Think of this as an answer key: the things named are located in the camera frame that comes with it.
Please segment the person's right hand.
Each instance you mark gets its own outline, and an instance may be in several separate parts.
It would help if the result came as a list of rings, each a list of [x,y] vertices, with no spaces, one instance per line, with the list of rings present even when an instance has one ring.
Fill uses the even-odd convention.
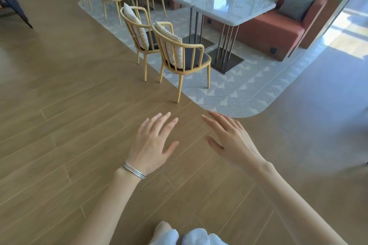
[[[207,124],[207,117],[204,114],[201,116],[205,124]],[[218,143],[224,147],[224,152],[216,153],[252,177],[273,168],[274,166],[259,153],[251,137],[240,122],[237,120],[233,121],[238,126],[236,133],[214,132],[218,137]]]

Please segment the person's left hand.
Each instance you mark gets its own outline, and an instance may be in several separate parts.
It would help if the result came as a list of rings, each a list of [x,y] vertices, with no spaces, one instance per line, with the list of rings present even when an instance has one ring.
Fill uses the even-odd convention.
[[[162,113],[158,113],[150,118],[140,136],[137,132],[136,140],[133,142],[129,155],[122,165],[123,168],[141,179],[145,179],[147,175],[161,167],[170,157],[162,156],[169,136],[157,136],[157,120],[162,115]],[[170,122],[173,130],[178,118],[176,117]]]

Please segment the person's left forearm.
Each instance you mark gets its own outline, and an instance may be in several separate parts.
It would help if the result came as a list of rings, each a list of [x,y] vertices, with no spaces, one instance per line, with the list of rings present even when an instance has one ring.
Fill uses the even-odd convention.
[[[109,245],[122,212],[141,180],[125,168],[117,169],[71,245]]]

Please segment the person's right forearm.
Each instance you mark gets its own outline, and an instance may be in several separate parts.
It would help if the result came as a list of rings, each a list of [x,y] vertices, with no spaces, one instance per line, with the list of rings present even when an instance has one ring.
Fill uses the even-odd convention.
[[[255,169],[253,179],[297,245],[348,245],[270,162],[261,162]]]

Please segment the cream chair cushion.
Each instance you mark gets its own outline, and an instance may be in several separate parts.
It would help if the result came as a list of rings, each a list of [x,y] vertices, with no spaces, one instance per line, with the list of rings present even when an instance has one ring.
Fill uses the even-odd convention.
[[[160,46],[162,48],[163,60],[171,65],[171,68],[177,68],[177,70],[183,69],[183,54],[182,47],[176,43],[182,43],[182,38],[176,36],[168,29],[165,28],[160,22],[155,21],[153,27],[159,33]]]
[[[136,16],[131,6],[127,3],[123,4],[121,15],[131,34],[135,46],[141,51],[148,51],[150,44],[146,30],[142,27],[141,20]]]

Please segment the person's left white shoe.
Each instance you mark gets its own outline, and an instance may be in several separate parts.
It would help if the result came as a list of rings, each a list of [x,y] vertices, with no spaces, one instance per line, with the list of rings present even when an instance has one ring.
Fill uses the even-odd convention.
[[[153,237],[148,245],[176,245],[179,234],[176,229],[165,221],[160,222],[153,233]]]

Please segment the person's white shoe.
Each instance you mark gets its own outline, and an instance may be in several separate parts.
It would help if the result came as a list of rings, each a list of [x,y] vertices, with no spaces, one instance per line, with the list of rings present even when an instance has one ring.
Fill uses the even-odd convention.
[[[193,229],[182,238],[182,245],[229,245],[214,233],[208,234],[203,228]]]
[[[176,229],[165,221],[160,222],[153,233],[153,237],[148,245],[176,245],[179,234]]]

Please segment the person's right white shoe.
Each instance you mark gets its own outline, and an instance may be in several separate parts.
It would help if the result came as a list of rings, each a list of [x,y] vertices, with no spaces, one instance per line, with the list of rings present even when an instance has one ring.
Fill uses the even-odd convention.
[[[229,245],[214,233],[208,234],[203,228],[193,229],[182,238],[182,245]]]

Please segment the orange planter box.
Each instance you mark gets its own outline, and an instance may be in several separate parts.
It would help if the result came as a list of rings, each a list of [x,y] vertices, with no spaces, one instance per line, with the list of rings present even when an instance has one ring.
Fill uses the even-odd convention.
[[[302,21],[305,33],[298,44],[300,48],[307,49],[314,43],[332,21],[344,1],[315,0],[313,2]]]

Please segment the grey striped pillow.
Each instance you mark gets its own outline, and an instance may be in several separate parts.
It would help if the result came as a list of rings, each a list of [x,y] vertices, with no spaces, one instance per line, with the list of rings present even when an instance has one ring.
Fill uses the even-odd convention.
[[[301,21],[315,0],[285,0],[278,13]]]

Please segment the dark furniture piece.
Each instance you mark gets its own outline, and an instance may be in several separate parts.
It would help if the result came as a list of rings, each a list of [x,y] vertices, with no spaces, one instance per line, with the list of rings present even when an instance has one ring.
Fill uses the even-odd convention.
[[[33,29],[33,26],[30,24],[18,0],[0,0],[0,9],[4,8],[11,8],[31,29]]]

